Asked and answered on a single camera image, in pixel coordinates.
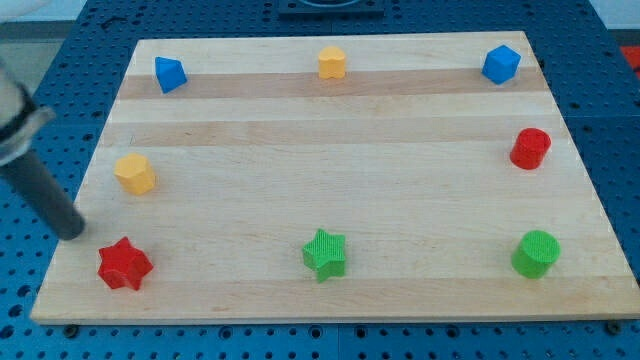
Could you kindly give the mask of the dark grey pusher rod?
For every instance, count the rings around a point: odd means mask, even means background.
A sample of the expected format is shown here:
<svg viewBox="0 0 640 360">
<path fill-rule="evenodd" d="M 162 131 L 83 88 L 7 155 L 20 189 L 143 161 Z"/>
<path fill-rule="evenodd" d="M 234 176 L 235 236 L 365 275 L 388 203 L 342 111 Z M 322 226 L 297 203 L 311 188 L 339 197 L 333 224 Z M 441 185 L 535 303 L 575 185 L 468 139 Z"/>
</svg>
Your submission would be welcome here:
<svg viewBox="0 0 640 360">
<path fill-rule="evenodd" d="M 34 151 L 2 165 L 1 176 L 59 239 L 71 240 L 82 234 L 84 217 Z"/>
</svg>

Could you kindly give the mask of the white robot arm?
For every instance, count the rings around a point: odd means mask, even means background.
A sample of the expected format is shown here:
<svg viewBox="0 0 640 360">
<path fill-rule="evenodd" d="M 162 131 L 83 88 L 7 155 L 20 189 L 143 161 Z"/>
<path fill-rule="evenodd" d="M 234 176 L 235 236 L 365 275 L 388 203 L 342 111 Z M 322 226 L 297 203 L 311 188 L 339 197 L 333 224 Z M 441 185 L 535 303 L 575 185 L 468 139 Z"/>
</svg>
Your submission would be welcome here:
<svg viewBox="0 0 640 360">
<path fill-rule="evenodd" d="M 31 149 L 34 136 L 55 118 L 28 89 L 1 67 L 1 177 L 23 197 L 61 240 L 77 238 L 85 219 Z"/>
</svg>

